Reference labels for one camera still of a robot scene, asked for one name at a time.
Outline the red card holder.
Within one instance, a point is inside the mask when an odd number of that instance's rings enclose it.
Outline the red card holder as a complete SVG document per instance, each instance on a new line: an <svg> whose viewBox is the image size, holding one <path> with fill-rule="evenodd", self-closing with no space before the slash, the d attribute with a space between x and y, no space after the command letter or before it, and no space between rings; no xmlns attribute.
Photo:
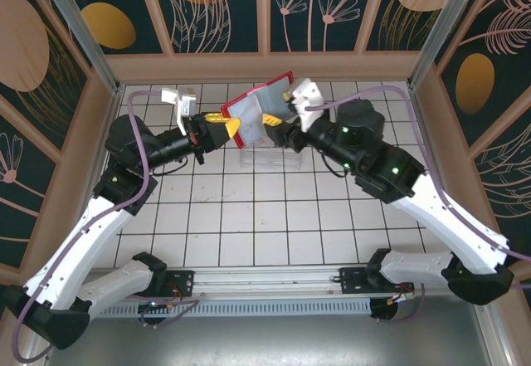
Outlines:
<svg viewBox="0 0 531 366"><path fill-rule="evenodd" d="M280 120L288 120L295 115L284 98L284 93L293 82L293 73L287 71L246 91L221 107L225 117L240 120L240 127L234 135L234 141L239 149L252 145L266 134L262 124L263 114L272 115Z"/></svg>

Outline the clear acrylic organizer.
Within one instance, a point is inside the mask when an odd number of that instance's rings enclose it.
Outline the clear acrylic organizer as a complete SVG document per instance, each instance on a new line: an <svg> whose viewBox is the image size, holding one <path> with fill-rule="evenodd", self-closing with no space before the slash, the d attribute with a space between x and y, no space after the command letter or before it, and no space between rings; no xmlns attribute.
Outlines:
<svg viewBox="0 0 531 366"><path fill-rule="evenodd" d="M262 137L240 150L240 165L255 172L294 172L302 166L302 153L284 149Z"/></svg>

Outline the grey metal sheet panel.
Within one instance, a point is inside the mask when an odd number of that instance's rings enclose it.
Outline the grey metal sheet panel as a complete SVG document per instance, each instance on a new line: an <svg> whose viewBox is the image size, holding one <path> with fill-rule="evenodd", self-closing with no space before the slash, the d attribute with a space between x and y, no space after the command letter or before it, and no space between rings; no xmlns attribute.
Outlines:
<svg viewBox="0 0 531 366"><path fill-rule="evenodd" d="M97 320L45 366L498 366L468 312L405 324L367 316Z"/></svg>

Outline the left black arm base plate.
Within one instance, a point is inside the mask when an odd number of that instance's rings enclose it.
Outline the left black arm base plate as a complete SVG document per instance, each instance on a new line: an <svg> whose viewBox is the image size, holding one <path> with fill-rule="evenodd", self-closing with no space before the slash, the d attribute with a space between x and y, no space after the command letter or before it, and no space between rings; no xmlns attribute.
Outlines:
<svg viewBox="0 0 531 366"><path fill-rule="evenodd" d="M133 296L142 298L163 298L166 300L179 300L192 296L194 287L194 271L167 270L155 272L149 286Z"/></svg>

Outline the aluminium corner post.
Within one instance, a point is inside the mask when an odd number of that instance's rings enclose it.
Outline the aluminium corner post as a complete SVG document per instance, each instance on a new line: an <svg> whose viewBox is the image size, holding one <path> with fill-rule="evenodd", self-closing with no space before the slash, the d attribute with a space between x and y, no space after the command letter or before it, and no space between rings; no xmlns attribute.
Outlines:
<svg viewBox="0 0 531 366"><path fill-rule="evenodd" d="M75 0L53 0L53 2L57 5L61 15L69 24L84 53L88 56L95 71L104 82L105 87L115 94L118 91L117 80L105 59L100 45L95 40L85 19L82 17Z"/></svg>
<svg viewBox="0 0 531 366"><path fill-rule="evenodd" d="M412 68L412 73L408 77L408 88L411 91L415 91L423 81L446 38L451 35L453 27L456 25L468 2L469 0L446 1L445 6L441 9L421 48L419 57Z"/></svg>

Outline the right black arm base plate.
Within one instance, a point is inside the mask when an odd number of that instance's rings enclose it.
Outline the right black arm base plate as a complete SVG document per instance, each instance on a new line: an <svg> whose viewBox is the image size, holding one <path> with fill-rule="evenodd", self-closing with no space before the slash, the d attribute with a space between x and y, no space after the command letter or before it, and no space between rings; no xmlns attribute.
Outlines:
<svg viewBox="0 0 531 366"><path fill-rule="evenodd" d="M339 284L343 294L350 295L397 295L414 294L412 283L392 283L378 271L368 271L364 267L343 267L332 278Z"/></svg>

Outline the aluminium mounting rail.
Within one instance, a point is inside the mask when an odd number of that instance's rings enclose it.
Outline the aluminium mounting rail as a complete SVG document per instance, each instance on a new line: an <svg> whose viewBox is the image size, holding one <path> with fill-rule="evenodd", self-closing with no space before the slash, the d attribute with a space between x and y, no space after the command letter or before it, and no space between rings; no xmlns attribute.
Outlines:
<svg viewBox="0 0 531 366"><path fill-rule="evenodd" d="M473 274L450 252L431 254L406 254L389 249L377 251L364 266L368 271L378 271L392 283L424 284L430 287L448 287L455 295L468 302L478 293L480 283L486 275ZM251 286L259 290L288 290L293 285L315 285L328 281L338 274L339 269L293 269L260 267L257 270L238 271L194 271L194 287L207 286ZM45 265L26 286L30 292L41 289L37 299L47 301L59 308L70 307L82 294L117 296L123 299L149 286L155 272L168 270L166 264L145 251L132 257L124 266L91 281L88 289L83 283L90 273L89 264L68 266L64 261L52 270Z"/></svg>

